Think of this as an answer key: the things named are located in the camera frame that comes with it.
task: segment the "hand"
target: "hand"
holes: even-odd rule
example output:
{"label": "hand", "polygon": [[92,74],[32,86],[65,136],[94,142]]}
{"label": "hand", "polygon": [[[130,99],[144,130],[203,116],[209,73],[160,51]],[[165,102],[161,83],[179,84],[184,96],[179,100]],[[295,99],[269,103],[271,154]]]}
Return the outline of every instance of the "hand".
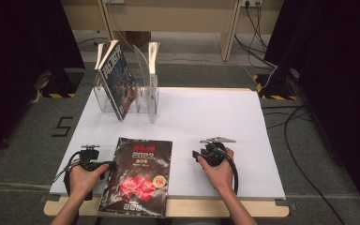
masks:
{"label": "hand", "polygon": [[[226,152],[230,158],[233,158],[233,150],[226,147]],[[198,161],[205,170],[207,178],[215,190],[219,193],[232,190],[233,169],[227,159],[224,159],[220,165],[216,167],[211,167],[201,156],[198,157]]]}
{"label": "hand", "polygon": [[69,174],[70,196],[84,199],[93,190],[100,175],[105,173],[108,168],[108,164],[103,164],[89,172],[79,165],[72,167]]}

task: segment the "gray carpet floor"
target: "gray carpet floor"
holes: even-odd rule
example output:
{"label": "gray carpet floor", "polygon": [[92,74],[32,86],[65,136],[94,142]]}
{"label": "gray carpet floor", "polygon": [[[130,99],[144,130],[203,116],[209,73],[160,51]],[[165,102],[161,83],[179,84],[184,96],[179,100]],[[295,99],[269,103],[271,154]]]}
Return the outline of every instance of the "gray carpet floor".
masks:
{"label": "gray carpet floor", "polygon": [[[28,107],[16,128],[7,137],[8,148],[0,149],[0,224],[49,224],[43,213],[49,188],[65,154],[74,129],[90,95],[95,72],[93,63],[86,70],[75,97],[41,98]],[[266,70],[248,67],[251,74]],[[175,65],[157,66],[161,86],[247,87],[256,85],[238,66]],[[286,145],[303,173],[326,197],[346,224],[360,224],[360,195],[346,170],[339,167],[326,149],[320,131],[307,108],[297,112],[284,133],[284,123],[296,100],[261,100],[269,140],[291,213],[285,218],[257,218],[259,224],[340,224],[338,218],[307,181],[293,161]],[[61,125],[70,127],[56,128]],[[82,217],[80,224],[94,224],[95,217]],[[138,224],[131,220],[127,224]]]}

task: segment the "floor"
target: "floor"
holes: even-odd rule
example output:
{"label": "floor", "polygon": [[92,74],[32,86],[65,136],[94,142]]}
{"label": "floor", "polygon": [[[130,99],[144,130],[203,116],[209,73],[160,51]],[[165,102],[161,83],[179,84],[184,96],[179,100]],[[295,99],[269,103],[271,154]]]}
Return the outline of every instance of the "floor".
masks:
{"label": "floor", "polygon": [[[87,66],[76,97],[39,99],[9,137],[9,147],[0,149],[0,224],[49,224],[52,220],[43,214],[44,203],[93,85],[97,55],[94,42],[107,40],[106,34],[97,31],[74,31],[74,36]],[[247,45],[253,39],[248,35],[238,37]],[[263,37],[265,43],[269,38]],[[219,82],[228,82],[230,87],[240,85],[255,89],[251,76],[262,71],[271,72],[266,64],[248,57],[236,42],[232,45],[230,61],[222,62],[216,34],[153,32],[152,41],[161,43],[157,62],[172,73],[168,74],[168,77],[172,75],[171,79],[184,75],[182,69],[187,68],[188,75],[195,77],[209,75],[219,79],[234,74],[233,81]],[[262,48],[257,42],[252,47]],[[135,62],[131,51],[126,51],[126,57],[129,63]],[[345,224],[360,224],[360,195],[346,170],[336,164],[325,148],[308,109],[301,109],[284,132],[284,122],[303,101],[262,99],[261,104],[291,213],[285,218],[256,218],[259,224],[341,224],[336,214]],[[64,138],[53,138],[52,134],[61,132],[56,126],[58,118],[63,116],[71,117],[65,126],[72,129]],[[82,217],[79,224],[94,224],[95,221],[95,217]],[[102,224],[117,222],[103,219]],[[122,224],[141,222],[125,220]]]}

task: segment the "power outlet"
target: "power outlet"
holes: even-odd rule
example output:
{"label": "power outlet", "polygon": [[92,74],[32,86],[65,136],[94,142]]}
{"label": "power outlet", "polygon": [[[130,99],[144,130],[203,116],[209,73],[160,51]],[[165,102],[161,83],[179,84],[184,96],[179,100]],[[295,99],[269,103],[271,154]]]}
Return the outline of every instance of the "power outlet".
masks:
{"label": "power outlet", "polygon": [[249,7],[250,8],[256,8],[258,4],[260,4],[260,7],[262,6],[263,0],[242,0],[241,7],[246,6],[246,1],[249,1]]}

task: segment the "magazine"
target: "magazine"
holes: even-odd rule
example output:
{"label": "magazine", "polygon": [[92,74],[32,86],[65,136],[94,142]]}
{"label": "magazine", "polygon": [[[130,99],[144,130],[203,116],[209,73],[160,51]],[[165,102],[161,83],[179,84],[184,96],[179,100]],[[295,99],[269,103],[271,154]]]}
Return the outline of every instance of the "magazine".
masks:
{"label": "magazine", "polygon": [[[96,66],[99,82],[102,84],[118,120],[124,120],[130,104],[136,97],[136,82],[128,68],[118,40],[107,44],[107,52]],[[104,45],[98,47],[97,60],[105,52]]]}
{"label": "magazine", "polygon": [[98,211],[164,218],[173,143],[119,138]]}

